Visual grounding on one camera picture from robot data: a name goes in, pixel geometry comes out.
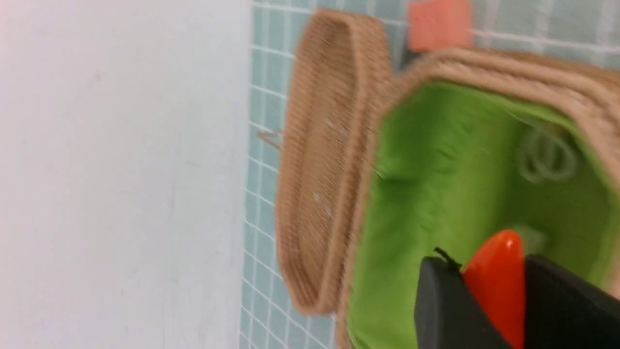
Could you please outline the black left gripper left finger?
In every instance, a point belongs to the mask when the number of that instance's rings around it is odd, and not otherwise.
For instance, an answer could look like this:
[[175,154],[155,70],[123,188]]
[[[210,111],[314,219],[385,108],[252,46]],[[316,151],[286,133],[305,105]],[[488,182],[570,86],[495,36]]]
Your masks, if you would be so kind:
[[421,261],[414,322],[419,349],[509,349],[441,248]]

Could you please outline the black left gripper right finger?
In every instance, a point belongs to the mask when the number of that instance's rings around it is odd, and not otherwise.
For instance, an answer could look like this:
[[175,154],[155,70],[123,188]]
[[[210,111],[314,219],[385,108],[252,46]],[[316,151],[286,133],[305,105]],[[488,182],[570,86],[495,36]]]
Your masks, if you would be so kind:
[[526,257],[526,349],[618,349],[620,302],[542,255]]

